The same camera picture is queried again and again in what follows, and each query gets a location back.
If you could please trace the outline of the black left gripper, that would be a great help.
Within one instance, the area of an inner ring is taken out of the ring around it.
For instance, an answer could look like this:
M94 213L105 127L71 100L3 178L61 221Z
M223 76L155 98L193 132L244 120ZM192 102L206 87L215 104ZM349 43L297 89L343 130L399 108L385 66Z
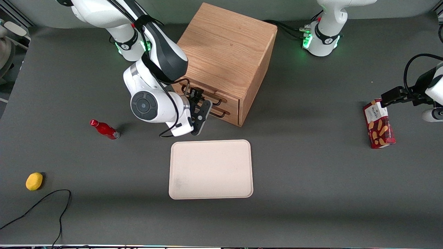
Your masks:
M408 97L408 90L406 90L405 87L394 87L381 94L382 108L410 101L412 101L413 105L435 105L435 101L425 93L427 89L432 88L437 84L437 79L434 79L435 73L436 67L418 77L415 85L409 88L411 98Z

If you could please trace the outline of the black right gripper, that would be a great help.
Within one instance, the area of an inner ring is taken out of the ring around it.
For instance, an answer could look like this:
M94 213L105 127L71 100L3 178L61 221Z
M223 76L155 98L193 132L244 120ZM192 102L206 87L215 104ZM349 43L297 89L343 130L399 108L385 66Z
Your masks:
M193 136L197 136L201 133L213 105L211 100L205 100L203 93L204 90L202 89L190 88L189 91L190 124L192 126L190 134Z

